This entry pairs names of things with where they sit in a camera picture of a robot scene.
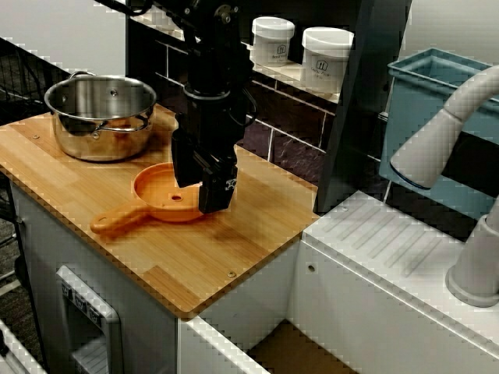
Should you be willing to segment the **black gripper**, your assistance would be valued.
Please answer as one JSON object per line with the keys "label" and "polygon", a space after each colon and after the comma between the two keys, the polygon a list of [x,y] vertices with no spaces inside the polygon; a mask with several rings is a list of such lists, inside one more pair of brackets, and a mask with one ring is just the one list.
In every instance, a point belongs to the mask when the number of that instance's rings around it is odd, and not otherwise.
{"label": "black gripper", "polygon": [[[191,97],[188,100],[187,133],[173,132],[172,161],[179,187],[202,181],[199,209],[215,213],[228,209],[237,182],[237,158],[234,145],[244,136],[246,100],[230,95],[222,100]],[[198,153],[203,168],[194,158]]]}

